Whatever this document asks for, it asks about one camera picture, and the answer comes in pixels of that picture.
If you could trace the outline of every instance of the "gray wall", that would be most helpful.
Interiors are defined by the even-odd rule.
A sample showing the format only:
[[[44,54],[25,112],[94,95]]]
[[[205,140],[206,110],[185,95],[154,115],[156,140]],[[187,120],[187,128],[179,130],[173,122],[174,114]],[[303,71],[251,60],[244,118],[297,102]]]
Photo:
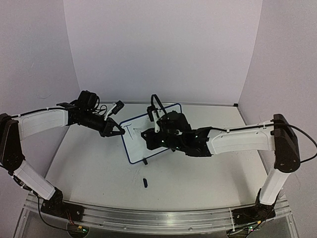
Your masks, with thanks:
[[[282,113],[317,139],[317,4],[315,0],[265,0],[254,53],[239,107],[247,122]],[[299,136],[302,159],[315,154]],[[272,153],[263,153],[270,166]],[[317,159],[302,164],[285,190],[301,237],[316,237]]]
[[[1,1],[0,113],[17,114],[79,95],[63,0]],[[52,129],[23,141],[26,159],[44,174],[65,133]],[[0,237],[12,237],[26,198],[0,170]]]
[[[65,0],[81,89],[102,100],[237,103],[262,0]]]

